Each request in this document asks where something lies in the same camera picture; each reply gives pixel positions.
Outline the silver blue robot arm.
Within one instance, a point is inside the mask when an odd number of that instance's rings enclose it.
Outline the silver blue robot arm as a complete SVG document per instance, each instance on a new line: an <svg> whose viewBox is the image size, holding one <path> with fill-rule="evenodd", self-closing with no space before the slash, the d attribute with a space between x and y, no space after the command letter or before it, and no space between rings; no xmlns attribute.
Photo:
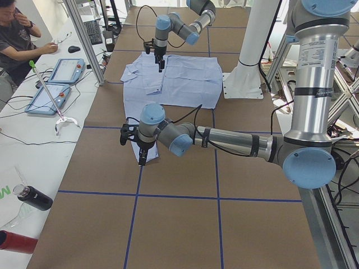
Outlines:
<svg viewBox="0 0 359 269"><path fill-rule="evenodd" d="M286 39L298 42L291 127L282 136L260 137L195 123L175 124L159 104L146 105L134 128L140 160L156 142L182 156L191 145L215 147L279 165L298 187L316 189L335 175L332 139L327 133L339 38L348 30L355 1L291 1Z"/></svg>
<svg viewBox="0 0 359 269"><path fill-rule="evenodd" d="M159 72L164 70L164 55L167 51L168 35L172 31L185 41L194 45L203 30L215 21L216 8L212 1L187 1L187 6L199 15L194 22L185 24L180 15L171 12L167 15L159 15L155 26L155 37L152 41L144 44L146 53L154 50L155 63L159 66Z"/></svg>

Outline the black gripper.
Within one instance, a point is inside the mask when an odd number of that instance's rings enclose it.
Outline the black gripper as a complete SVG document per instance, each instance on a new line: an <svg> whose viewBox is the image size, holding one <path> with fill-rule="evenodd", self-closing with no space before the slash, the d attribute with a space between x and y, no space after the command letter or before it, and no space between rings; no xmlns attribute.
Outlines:
<svg viewBox="0 0 359 269"><path fill-rule="evenodd" d="M147 162L148 151L155 145L155 141L145 142L138 140L137 142L139 150L139 165L145 166Z"/></svg>
<svg viewBox="0 0 359 269"><path fill-rule="evenodd" d="M165 67L163 56L166 54L166 47L154 47L155 63L158 65L158 72L161 73Z"/></svg>

